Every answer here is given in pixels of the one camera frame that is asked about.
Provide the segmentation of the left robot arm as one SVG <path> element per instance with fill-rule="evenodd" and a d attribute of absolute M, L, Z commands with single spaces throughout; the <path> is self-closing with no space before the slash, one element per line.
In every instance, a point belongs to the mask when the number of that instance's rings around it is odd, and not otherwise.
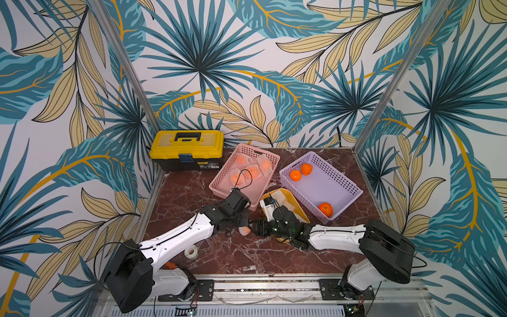
<path fill-rule="evenodd" d="M 203 206 L 185 223 L 153 239 L 121 243 L 102 273 L 101 279 L 121 313 L 130 313 L 151 297 L 175 295 L 190 298 L 195 277 L 183 268 L 167 275 L 159 270 L 189 247 L 219 232 L 248 225 L 251 202 L 234 188 L 220 202 Z"/>

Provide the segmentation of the white foam net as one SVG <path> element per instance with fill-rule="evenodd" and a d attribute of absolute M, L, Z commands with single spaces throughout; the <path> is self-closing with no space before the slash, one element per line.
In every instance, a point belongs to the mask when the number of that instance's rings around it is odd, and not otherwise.
<path fill-rule="evenodd" d="M 293 208 L 293 204 L 289 202 L 289 199 L 286 197 L 286 195 L 281 191 L 277 190 L 272 194 L 272 197 L 275 199 L 277 204 L 279 206 L 285 206 L 288 209 Z"/>

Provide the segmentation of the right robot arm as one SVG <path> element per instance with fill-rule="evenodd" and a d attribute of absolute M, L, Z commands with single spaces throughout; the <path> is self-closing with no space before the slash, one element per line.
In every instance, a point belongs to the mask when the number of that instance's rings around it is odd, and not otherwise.
<path fill-rule="evenodd" d="M 370 299 L 370 287 L 375 283 L 389 280 L 405 285 L 411 281 L 415 245 L 378 219 L 365 225 L 327 227 L 303 223 L 286 207 L 278 207 L 271 219 L 258 219 L 249 228 L 256 236 L 274 236 L 301 251 L 340 250 L 363 255 L 364 260 L 347 266 L 336 286 L 321 282 L 332 298 Z"/>

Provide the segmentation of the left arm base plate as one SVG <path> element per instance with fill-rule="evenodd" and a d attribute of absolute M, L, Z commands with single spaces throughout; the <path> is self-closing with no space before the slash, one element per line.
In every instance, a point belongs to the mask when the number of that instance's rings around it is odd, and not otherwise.
<path fill-rule="evenodd" d="M 211 302 L 215 290 L 213 279 L 198 279 L 192 281 L 179 295 L 161 295 L 157 298 L 160 302 Z"/>

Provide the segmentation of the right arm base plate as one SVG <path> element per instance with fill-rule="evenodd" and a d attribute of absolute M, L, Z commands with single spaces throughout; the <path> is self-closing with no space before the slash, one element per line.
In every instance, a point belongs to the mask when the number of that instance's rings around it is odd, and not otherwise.
<path fill-rule="evenodd" d="M 375 298 L 372 287 L 358 291 L 340 279 L 319 279 L 318 284 L 323 301 L 369 301 Z"/>

